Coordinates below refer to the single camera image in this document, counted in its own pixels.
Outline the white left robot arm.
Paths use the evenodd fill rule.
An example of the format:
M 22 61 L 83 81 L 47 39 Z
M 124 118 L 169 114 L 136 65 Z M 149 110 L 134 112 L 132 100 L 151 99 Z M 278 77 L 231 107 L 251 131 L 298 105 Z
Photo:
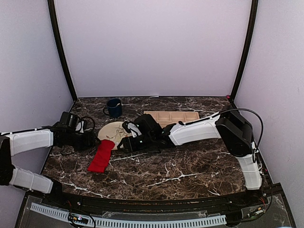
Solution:
M 0 134 L 0 184 L 16 186 L 48 194 L 48 199 L 57 207 L 67 203 L 60 182 L 21 169 L 12 163 L 12 157 L 35 149 L 53 146 L 71 146 L 81 152 L 100 143 L 93 131 L 76 131 L 65 127 L 48 127 L 15 133 Z

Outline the red sock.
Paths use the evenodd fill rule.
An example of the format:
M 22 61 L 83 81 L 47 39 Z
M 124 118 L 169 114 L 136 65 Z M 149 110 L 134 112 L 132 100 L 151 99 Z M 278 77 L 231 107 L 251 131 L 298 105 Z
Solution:
M 110 140 L 102 140 L 101 144 L 97 147 L 96 155 L 87 170 L 90 172 L 104 173 L 109 164 L 111 151 L 114 146 L 114 142 Z

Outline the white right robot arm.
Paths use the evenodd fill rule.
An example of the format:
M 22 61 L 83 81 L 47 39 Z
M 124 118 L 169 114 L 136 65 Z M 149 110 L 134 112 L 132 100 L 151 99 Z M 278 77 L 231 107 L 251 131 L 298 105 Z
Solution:
M 165 149 L 206 139 L 221 139 L 228 152 L 236 157 L 245 178 L 246 189 L 242 201 L 253 206 L 261 198 L 262 167 L 257 163 L 260 140 L 255 140 L 252 124 L 241 112 L 258 114 L 250 109 L 227 106 L 210 116 L 190 121 L 171 123 L 161 127 L 151 114 L 143 114 L 133 122 L 125 121 L 123 128 L 131 133 L 117 145 L 124 152 L 137 152 L 148 148 Z

